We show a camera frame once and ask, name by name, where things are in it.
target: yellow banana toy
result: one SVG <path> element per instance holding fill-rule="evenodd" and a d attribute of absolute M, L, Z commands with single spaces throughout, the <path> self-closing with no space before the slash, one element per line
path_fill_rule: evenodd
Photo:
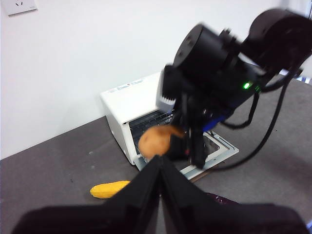
<path fill-rule="evenodd" d="M 90 193 L 96 198 L 111 198 L 129 183 L 130 181 L 128 180 L 121 180 L 113 183 L 99 184 L 94 186 L 90 190 Z"/>

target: black cable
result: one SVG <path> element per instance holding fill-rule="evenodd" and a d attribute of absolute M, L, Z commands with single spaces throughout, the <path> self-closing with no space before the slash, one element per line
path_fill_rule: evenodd
<path fill-rule="evenodd" d="M 287 82 L 290 82 L 292 80 L 292 78 L 294 76 L 297 75 L 297 72 L 300 70 L 300 66 L 301 64 L 312 55 L 312 52 L 308 53 L 307 55 L 305 55 L 300 62 L 298 62 L 296 65 L 294 65 L 292 68 L 290 68 L 289 72 L 287 73 L 287 75 L 278 80 L 277 82 L 275 82 L 274 84 L 270 84 L 264 87 L 261 87 L 261 92 L 266 93 L 266 92 L 270 92 L 276 89 L 279 89 L 280 87 L 282 87 L 284 84 L 286 84 Z"/>
<path fill-rule="evenodd" d="M 274 112 L 274 115 L 273 115 L 273 118 L 271 120 L 271 123 L 269 125 L 269 128 L 267 129 L 267 132 L 265 133 L 262 141 L 260 142 L 260 144 L 254 149 L 254 151 L 252 151 L 248 156 L 246 156 L 245 158 L 243 158 L 242 160 L 238 161 L 238 162 L 235 162 L 233 163 L 232 165 L 229 165 L 229 166 L 225 166 L 225 167 L 221 167 L 221 168 L 210 168 L 209 170 L 211 171 L 224 171 L 224 170 L 228 170 L 228 169 L 232 169 L 232 168 L 235 168 L 235 167 L 238 167 L 240 166 L 241 164 L 247 162 L 248 160 L 252 159 L 261 149 L 262 147 L 264 146 L 264 144 L 267 142 L 270 134 L 272 133 L 272 130 L 274 128 L 274 125 L 276 123 L 276 120 L 277 120 L 277 117 L 278 117 L 278 114 L 281 110 L 281 107 L 282 107 L 282 103 L 283 103 L 283 99 L 284 99 L 284 96 L 285 96 L 285 92 L 286 92 L 286 89 L 288 87 L 288 84 L 290 83 L 291 80 L 288 80 L 284 85 L 283 85 L 283 88 L 282 88 L 282 91 L 279 95 L 279 99 L 278 99 L 278 102 L 277 102 L 277 105 L 276 105 L 276 109 L 275 109 L 275 112 Z"/>
<path fill-rule="evenodd" d="M 283 77 L 282 79 L 276 81 L 274 84 L 270 84 L 267 86 L 264 86 L 261 88 L 261 92 L 263 93 L 267 93 L 270 91 L 274 91 L 276 89 L 279 89 L 280 87 L 282 87 L 286 82 L 289 82 L 290 80 L 292 80 L 292 78 L 296 75 L 298 69 L 300 66 L 296 66 L 293 69 L 291 69 L 287 75 L 285 77 Z"/>
<path fill-rule="evenodd" d="M 232 123 L 227 123 L 227 122 L 223 121 L 223 122 L 221 122 L 221 124 L 230 128 L 230 129 L 240 129 L 240 128 L 245 128 L 245 127 L 249 126 L 252 122 L 253 117 L 254 117 L 254 112 L 255 112 L 255 109 L 257 107 L 258 101 L 259 101 L 259 93 L 255 93 L 253 96 L 253 104 L 252 104 L 250 111 L 249 111 L 248 120 L 246 120 L 245 122 L 243 122 L 241 124 L 232 124 Z"/>

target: brown potato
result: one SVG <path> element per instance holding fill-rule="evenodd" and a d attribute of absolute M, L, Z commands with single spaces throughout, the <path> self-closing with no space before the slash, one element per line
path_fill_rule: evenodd
<path fill-rule="evenodd" d="M 155 155 L 163 155 L 170 148 L 171 134 L 182 138 L 184 132 L 173 125 L 159 125 L 149 128 L 140 138 L 138 149 L 141 154 L 149 159 Z"/>

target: wall outlet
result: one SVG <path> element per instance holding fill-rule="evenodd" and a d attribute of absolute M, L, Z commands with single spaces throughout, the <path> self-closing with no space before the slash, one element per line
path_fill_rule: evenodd
<path fill-rule="evenodd" d="M 34 0 L 2 0 L 1 3 L 8 15 L 37 9 Z"/>

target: gray table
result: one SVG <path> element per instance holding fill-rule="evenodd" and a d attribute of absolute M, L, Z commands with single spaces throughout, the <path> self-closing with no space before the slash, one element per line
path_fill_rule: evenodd
<path fill-rule="evenodd" d="M 261 95 L 253 123 L 244 130 L 214 131 L 240 149 L 229 164 L 255 148 L 266 131 L 279 92 Z M 241 203 L 273 202 L 312 219 L 312 86 L 293 80 L 274 132 L 261 152 L 239 168 L 211 173 L 195 182 L 204 191 Z M 245 120 L 251 100 L 229 120 Z M 130 165 L 100 118 L 23 152 L 1 166 L 1 233 L 8 234 L 25 212 L 53 205 L 101 204 L 89 190 L 100 183 L 131 180 Z M 164 232 L 158 213 L 157 233 Z"/>

